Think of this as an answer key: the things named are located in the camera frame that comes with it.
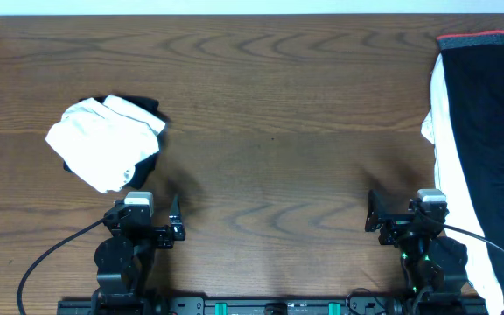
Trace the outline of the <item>black leggings red waistband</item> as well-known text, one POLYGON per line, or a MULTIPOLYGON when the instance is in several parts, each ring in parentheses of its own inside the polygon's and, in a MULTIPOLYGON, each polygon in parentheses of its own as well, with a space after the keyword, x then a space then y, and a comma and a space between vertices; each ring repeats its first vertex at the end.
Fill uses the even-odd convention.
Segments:
POLYGON ((442 35, 437 45, 459 160, 504 297, 504 31, 442 35))

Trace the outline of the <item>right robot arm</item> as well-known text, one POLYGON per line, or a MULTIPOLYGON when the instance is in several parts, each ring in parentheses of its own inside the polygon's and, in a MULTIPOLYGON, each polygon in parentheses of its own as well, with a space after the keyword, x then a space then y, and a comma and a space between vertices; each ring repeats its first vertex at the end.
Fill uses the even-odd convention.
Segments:
POLYGON ((438 189, 420 189, 407 213, 390 213, 377 191, 367 195, 365 230, 400 251, 406 293, 385 304, 387 314, 466 314, 461 289, 468 281, 466 245, 442 236, 449 213, 438 189))

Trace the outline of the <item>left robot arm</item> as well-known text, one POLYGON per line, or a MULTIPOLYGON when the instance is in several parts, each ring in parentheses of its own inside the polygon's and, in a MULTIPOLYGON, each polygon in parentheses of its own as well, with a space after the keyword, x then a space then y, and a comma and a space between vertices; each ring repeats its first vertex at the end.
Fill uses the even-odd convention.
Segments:
POLYGON ((103 217, 112 234, 94 253, 99 284, 91 297, 91 314, 167 314, 169 306, 146 287, 158 249, 172 249, 186 238, 179 197, 171 204, 169 223, 155 226, 153 195, 131 192, 103 217))

